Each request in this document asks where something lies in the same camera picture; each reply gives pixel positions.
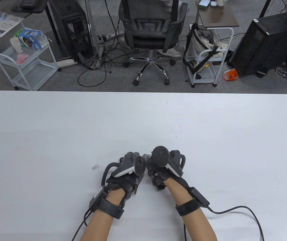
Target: floor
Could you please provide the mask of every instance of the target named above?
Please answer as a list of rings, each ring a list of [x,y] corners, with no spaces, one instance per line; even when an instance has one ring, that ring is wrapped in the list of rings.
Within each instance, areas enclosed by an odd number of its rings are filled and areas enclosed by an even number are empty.
[[[235,33],[245,32],[250,22],[257,18],[264,5],[263,0],[228,0],[233,8],[234,14],[240,23],[240,27],[234,28]],[[103,0],[91,0],[91,8],[94,17],[94,23],[96,29],[100,34],[107,34],[113,32],[110,20],[108,18],[107,10]],[[114,22],[116,23],[117,9],[120,0],[108,0],[108,7]],[[193,0],[188,0],[188,13],[185,20],[185,25],[189,25],[194,22],[196,15],[196,6]],[[281,0],[273,1],[273,4],[269,7],[267,15],[276,14],[283,9],[283,3]],[[39,29],[47,32],[50,30],[45,13],[39,15],[31,15],[28,17],[24,24],[32,29]],[[187,35],[187,29],[183,29],[183,33],[180,39],[185,39]],[[225,33],[220,33],[221,38],[227,37]],[[233,40],[231,50],[234,50],[240,41],[240,37]],[[180,52],[183,52],[183,43],[178,47]],[[9,44],[5,38],[0,39],[0,49]],[[112,56],[119,56],[123,54],[122,51],[116,50],[112,53]],[[130,56],[138,56],[140,54],[130,53]],[[44,60],[49,61],[49,53],[42,56]],[[118,62],[126,61],[126,56],[117,60]],[[168,61],[160,61],[160,65],[163,66],[171,77],[171,84],[165,86],[163,84],[164,76],[156,68],[148,69],[137,87],[132,86],[131,82],[136,77],[138,71],[142,67],[142,63],[131,64],[129,68],[112,66],[110,72],[107,73],[107,78],[104,83],[97,87],[85,88],[77,83],[77,77],[85,70],[80,65],[74,65],[71,67],[63,68],[61,72],[56,72],[41,88],[40,91],[115,91],[115,92],[189,92],[189,93],[285,93],[287,94],[287,80],[278,77],[272,70],[268,75],[262,79],[256,76],[246,76],[239,78],[235,81],[225,81],[219,78],[218,86],[212,85],[196,85],[195,88],[191,88],[190,84],[186,82],[188,75],[186,68],[182,63],[182,60],[177,59],[175,66],[170,66]],[[15,76],[16,71],[9,67],[6,68],[11,76]],[[105,77],[103,71],[87,71],[80,77],[80,81],[83,85],[93,85],[100,83]],[[10,82],[0,69],[0,90],[13,90]]]

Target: shoe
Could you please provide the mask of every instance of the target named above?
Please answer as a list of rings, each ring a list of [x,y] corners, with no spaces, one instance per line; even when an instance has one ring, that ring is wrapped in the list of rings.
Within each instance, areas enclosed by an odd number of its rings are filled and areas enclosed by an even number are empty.
[[[157,52],[162,54],[162,55],[167,55],[170,57],[181,57],[182,56],[182,53],[176,51],[174,48],[167,50],[166,53],[163,53],[162,49],[158,49]]]

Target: computer tower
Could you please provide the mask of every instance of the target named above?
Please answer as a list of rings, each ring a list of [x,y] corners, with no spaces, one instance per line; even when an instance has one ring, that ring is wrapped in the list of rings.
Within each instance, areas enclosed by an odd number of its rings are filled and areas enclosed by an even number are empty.
[[[254,19],[229,62],[240,75],[266,75],[287,61],[287,13]]]
[[[75,61],[78,53],[90,57],[93,48],[86,15],[76,0],[49,0],[60,40]]]

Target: black glove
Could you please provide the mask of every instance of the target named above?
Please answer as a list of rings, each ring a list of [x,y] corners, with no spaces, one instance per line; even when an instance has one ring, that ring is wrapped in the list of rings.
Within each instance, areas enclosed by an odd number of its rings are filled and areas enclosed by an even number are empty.
[[[142,158],[144,159],[146,167],[148,169],[148,176],[153,178],[153,185],[157,187],[157,190],[165,189],[166,185],[163,182],[170,177],[177,181],[179,184],[181,184],[187,190],[189,189],[189,185],[183,178],[177,177],[171,170],[165,167],[157,166],[152,161],[152,159],[148,157],[147,154],[144,154]]]
[[[127,155],[130,155],[131,159],[134,160],[136,156],[139,156],[139,153],[128,152]],[[129,199],[133,192],[134,194],[137,193],[138,185],[144,175],[144,173],[142,175],[136,175],[134,172],[132,172],[131,174],[125,174],[120,177],[113,177],[111,174],[111,176],[106,181],[108,183],[106,190],[109,191],[111,189],[123,188],[126,192],[125,198]]]

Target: paper cup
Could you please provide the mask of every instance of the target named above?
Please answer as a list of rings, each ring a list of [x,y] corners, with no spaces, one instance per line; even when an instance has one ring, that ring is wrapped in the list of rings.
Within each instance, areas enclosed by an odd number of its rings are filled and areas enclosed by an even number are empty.
[[[23,53],[21,42],[20,42],[20,40],[17,37],[13,37],[9,41],[11,42],[12,46],[14,47],[15,51],[18,54]]]
[[[223,7],[227,0],[217,0],[217,6]]]

